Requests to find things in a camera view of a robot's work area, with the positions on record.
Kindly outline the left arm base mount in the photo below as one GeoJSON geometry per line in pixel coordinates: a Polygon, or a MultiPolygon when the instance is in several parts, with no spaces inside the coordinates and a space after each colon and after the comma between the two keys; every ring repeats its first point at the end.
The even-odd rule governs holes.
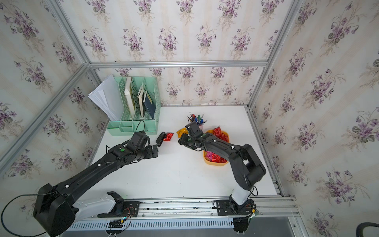
{"type": "Polygon", "coordinates": [[[98,218],[111,217],[137,217],[140,207],[139,201],[125,200],[121,195],[114,191],[107,192],[107,197],[114,201],[114,205],[108,212],[103,212],[97,215],[98,218]]]}

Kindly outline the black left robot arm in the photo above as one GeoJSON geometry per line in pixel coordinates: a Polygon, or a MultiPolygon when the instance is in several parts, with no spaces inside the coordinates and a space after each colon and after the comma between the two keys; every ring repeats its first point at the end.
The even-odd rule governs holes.
{"type": "Polygon", "coordinates": [[[38,191],[33,217],[51,236],[64,233],[82,219],[98,214],[124,215],[124,199],[115,191],[96,198],[87,204],[78,204],[78,199],[109,174],[132,164],[134,161],[158,157],[156,145],[134,144],[126,141],[112,147],[101,159],[77,175],[55,185],[46,184],[38,191]]]}

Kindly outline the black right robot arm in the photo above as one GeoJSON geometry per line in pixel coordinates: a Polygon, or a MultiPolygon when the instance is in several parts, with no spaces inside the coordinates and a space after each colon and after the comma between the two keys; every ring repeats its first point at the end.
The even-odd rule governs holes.
{"type": "Polygon", "coordinates": [[[198,137],[184,134],[178,143],[195,151],[214,153],[229,162],[239,186],[233,190],[231,199],[239,206],[247,202],[255,184],[266,175],[265,166],[249,144],[231,144],[211,133],[204,133],[198,137]]]}

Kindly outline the yellow plastic storage box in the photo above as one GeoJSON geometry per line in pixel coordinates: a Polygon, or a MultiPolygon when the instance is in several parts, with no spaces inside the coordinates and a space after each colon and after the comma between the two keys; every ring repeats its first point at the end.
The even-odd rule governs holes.
{"type": "MultiPolygon", "coordinates": [[[[222,131],[220,127],[214,128],[213,130],[208,130],[208,132],[225,142],[230,141],[229,135],[226,132],[222,131]]],[[[203,152],[203,158],[207,164],[213,166],[224,166],[228,163],[226,159],[208,151],[203,152]]]]}

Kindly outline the red tea bag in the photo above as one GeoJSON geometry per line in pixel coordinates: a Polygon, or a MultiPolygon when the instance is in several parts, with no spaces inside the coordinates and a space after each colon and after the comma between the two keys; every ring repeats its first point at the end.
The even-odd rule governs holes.
{"type": "Polygon", "coordinates": [[[213,163],[217,163],[217,164],[225,164],[227,163],[228,161],[224,158],[222,158],[221,156],[213,153],[213,163]]]}
{"type": "Polygon", "coordinates": [[[225,142],[229,142],[229,135],[228,135],[226,132],[222,131],[221,128],[220,128],[220,126],[214,128],[214,129],[212,130],[212,132],[213,132],[213,134],[214,134],[217,138],[219,138],[219,139],[221,139],[221,140],[223,140],[223,141],[225,141],[225,142]]]}
{"type": "Polygon", "coordinates": [[[174,135],[173,133],[168,132],[168,133],[166,133],[166,135],[165,135],[165,137],[164,137],[163,140],[169,142],[169,141],[171,141],[173,135],[174,135]]]}

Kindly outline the pens in cup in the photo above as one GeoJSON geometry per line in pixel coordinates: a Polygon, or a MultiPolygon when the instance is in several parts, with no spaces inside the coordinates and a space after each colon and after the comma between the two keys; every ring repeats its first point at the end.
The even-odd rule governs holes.
{"type": "Polygon", "coordinates": [[[190,114],[188,116],[188,124],[195,122],[198,126],[203,125],[204,123],[206,123],[206,120],[204,119],[204,115],[205,113],[199,114],[197,116],[195,114],[190,114]]]}

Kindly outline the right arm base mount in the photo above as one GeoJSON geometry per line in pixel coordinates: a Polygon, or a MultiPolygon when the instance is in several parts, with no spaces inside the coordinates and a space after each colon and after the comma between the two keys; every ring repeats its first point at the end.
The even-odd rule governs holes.
{"type": "Polygon", "coordinates": [[[228,198],[213,201],[213,208],[216,209],[218,216],[249,216],[256,212],[256,207],[257,205],[250,198],[238,204],[231,195],[228,198]]]}

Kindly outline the green desk file organizer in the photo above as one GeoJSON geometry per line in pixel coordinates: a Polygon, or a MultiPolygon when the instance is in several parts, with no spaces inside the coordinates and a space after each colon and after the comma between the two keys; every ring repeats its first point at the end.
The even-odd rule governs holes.
{"type": "Polygon", "coordinates": [[[126,77],[116,77],[116,82],[121,93],[121,98],[124,105],[124,112],[122,119],[119,121],[110,121],[107,126],[107,131],[112,136],[128,136],[136,131],[145,131],[148,135],[156,135],[159,128],[160,117],[160,93],[158,87],[158,80],[155,77],[132,77],[131,88],[133,95],[133,102],[135,107],[134,119],[130,118],[130,112],[127,101],[124,95],[126,77]],[[156,105],[155,118],[152,119],[144,105],[145,115],[140,117],[138,92],[141,86],[144,86],[144,91],[148,92],[156,105]]]}

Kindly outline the pink tea bag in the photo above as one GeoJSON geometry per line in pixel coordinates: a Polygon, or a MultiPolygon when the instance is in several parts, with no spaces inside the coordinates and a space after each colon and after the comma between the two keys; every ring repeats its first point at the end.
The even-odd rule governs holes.
{"type": "Polygon", "coordinates": [[[205,152],[205,158],[212,162],[213,161],[213,153],[212,152],[205,152]]]}

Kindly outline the yellow tea bag by cup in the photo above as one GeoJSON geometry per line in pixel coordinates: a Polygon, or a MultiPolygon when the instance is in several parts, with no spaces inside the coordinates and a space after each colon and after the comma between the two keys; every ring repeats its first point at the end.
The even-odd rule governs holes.
{"type": "Polygon", "coordinates": [[[177,133],[177,135],[178,135],[178,138],[181,138],[183,134],[188,134],[189,132],[188,132],[188,130],[184,127],[184,128],[182,128],[182,129],[178,130],[176,133],[177,133]]]}

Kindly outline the dark blue book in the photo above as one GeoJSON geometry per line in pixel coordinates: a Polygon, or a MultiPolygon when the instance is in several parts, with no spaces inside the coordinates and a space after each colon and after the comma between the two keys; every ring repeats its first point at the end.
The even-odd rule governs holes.
{"type": "Polygon", "coordinates": [[[152,97],[150,96],[150,94],[148,92],[145,92],[144,93],[144,100],[143,100],[143,103],[150,115],[150,117],[152,119],[155,118],[155,112],[156,112],[156,105],[155,103],[153,102],[153,99],[152,97]]]}

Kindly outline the white paper stack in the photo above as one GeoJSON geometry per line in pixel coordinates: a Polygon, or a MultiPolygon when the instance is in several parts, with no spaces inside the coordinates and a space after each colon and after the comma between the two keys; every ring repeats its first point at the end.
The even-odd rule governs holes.
{"type": "Polygon", "coordinates": [[[111,121],[119,121],[122,119],[124,105],[118,83],[113,75],[109,75],[88,97],[111,121]]]}

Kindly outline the black stapler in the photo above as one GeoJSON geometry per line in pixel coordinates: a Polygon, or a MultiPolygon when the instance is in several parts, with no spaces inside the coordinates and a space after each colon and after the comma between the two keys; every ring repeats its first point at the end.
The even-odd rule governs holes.
{"type": "Polygon", "coordinates": [[[160,146],[162,145],[162,143],[164,142],[165,137],[166,137],[166,133],[165,133],[165,132],[162,132],[162,133],[158,136],[158,138],[156,139],[156,145],[157,145],[158,147],[160,147],[160,146]]]}

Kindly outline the tan worn-edge book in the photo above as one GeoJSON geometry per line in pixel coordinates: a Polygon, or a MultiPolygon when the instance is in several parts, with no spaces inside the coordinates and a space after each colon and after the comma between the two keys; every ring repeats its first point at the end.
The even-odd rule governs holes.
{"type": "Polygon", "coordinates": [[[144,112],[144,103],[143,103],[143,99],[144,99],[144,86],[141,86],[140,89],[139,89],[139,92],[138,92],[138,103],[139,103],[139,110],[140,110],[140,117],[143,118],[144,115],[145,115],[145,112],[144,112]]]}

